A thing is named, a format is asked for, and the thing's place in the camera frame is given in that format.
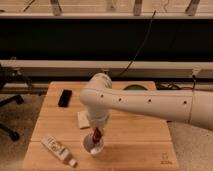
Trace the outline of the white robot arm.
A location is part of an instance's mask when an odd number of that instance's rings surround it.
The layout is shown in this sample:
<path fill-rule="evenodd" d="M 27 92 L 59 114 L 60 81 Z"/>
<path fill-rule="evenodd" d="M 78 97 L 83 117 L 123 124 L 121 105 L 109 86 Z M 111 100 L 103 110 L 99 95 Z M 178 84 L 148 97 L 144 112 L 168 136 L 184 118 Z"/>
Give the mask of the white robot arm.
<path fill-rule="evenodd" d="M 95 74 L 80 90 L 79 98 L 87 108 L 93 130 L 104 128 L 109 110 L 119 110 L 176 121 L 213 131 L 213 92 L 197 90 L 119 90 L 111 78 Z"/>

